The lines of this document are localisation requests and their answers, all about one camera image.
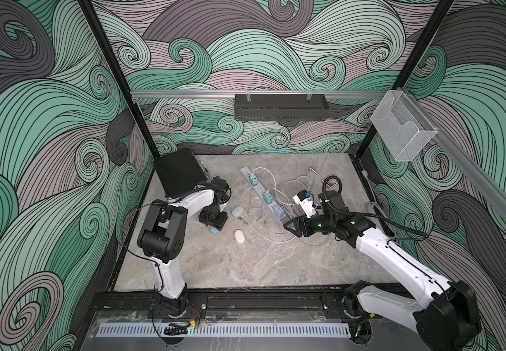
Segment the green earbud case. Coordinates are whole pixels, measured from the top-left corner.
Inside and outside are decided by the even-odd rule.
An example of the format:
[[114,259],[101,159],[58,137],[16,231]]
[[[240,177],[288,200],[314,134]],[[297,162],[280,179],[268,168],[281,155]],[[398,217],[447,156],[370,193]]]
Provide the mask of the green earbud case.
[[239,219],[243,216],[244,212],[244,207],[236,206],[234,209],[232,209],[232,216],[234,216],[236,219]]

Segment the light blue usb charger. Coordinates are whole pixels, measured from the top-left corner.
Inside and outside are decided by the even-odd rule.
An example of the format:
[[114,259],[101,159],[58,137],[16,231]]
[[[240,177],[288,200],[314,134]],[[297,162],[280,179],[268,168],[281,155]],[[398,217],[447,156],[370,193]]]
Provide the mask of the light blue usb charger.
[[281,219],[286,216],[284,209],[281,206],[273,207],[273,212],[277,218]]

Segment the white earbud case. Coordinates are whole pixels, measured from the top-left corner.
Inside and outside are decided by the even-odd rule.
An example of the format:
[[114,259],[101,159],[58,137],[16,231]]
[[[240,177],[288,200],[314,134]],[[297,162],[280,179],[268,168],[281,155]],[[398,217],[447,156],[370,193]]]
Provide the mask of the white earbud case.
[[245,234],[242,230],[236,230],[234,232],[234,238],[238,244],[244,244],[246,240]]

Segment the small teal usb charger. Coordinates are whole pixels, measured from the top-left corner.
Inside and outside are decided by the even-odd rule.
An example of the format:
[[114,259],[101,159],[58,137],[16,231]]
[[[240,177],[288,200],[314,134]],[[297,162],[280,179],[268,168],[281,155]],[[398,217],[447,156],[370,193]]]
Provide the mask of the small teal usb charger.
[[250,174],[248,176],[248,179],[252,186],[257,186],[257,184],[259,183],[258,178],[254,174]]

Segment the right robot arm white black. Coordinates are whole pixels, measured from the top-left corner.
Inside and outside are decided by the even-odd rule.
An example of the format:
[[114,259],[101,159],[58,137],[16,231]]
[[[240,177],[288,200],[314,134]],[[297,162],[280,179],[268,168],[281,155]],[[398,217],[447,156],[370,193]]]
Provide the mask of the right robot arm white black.
[[327,177],[318,204],[308,190],[293,197],[304,213],[285,222],[284,229],[297,238],[316,233],[335,235],[378,263],[411,295],[396,295],[365,281],[351,285],[344,292],[342,306],[352,326],[365,328],[377,315],[415,332],[431,350],[464,349],[483,330],[475,291],[465,282],[450,281],[405,252],[396,239],[374,224],[374,214],[349,211],[342,190],[329,190],[331,180],[342,185],[339,177]]

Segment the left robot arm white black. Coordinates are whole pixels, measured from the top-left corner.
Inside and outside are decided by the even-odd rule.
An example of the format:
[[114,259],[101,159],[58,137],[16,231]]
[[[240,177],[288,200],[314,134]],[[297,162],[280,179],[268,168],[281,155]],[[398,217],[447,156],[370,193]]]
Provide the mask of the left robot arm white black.
[[221,231],[228,219],[224,209],[231,196],[230,185],[216,176],[169,201],[153,201],[137,246],[153,264],[162,305],[170,314],[182,314],[187,303],[187,284],[181,275],[178,255],[184,245],[188,218],[197,214],[200,223]]

